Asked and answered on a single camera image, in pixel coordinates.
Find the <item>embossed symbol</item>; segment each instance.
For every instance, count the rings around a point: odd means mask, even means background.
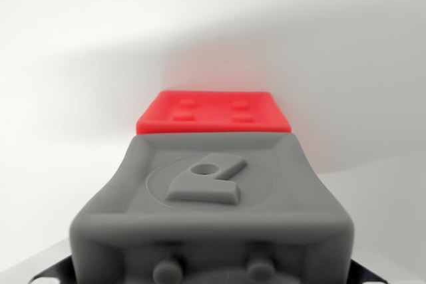
[[[211,153],[173,179],[168,200],[238,204],[239,191],[228,181],[247,165],[241,156]]]

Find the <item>red block top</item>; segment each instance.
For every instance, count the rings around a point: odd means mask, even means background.
[[[136,134],[291,132],[269,92],[162,91],[136,123]]]

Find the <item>white wall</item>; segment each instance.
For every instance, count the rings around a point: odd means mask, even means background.
[[[425,0],[0,0],[0,269],[67,236],[162,88],[270,90],[357,245],[426,278]]]

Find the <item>small red bump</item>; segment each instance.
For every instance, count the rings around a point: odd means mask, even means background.
[[[194,99],[181,99],[179,100],[179,105],[187,108],[194,108],[197,105],[197,102]]]
[[[250,113],[234,113],[232,115],[232,120],[234,122],[253,122],[253,115]]]
[[[249,104],[245,100],[235,100],[232,102],[232,107],[238,110],[247,110],[249,108]]]
[[[195,116],[191,112],[187,111],[176,111],[173,114],[173,120],[175,121],[194,121]]]

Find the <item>gray plastic block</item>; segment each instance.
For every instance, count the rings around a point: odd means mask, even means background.
[[[343,284],[352,241],[297,138],[271,132],[135,136],[71,226],[78,284]]]

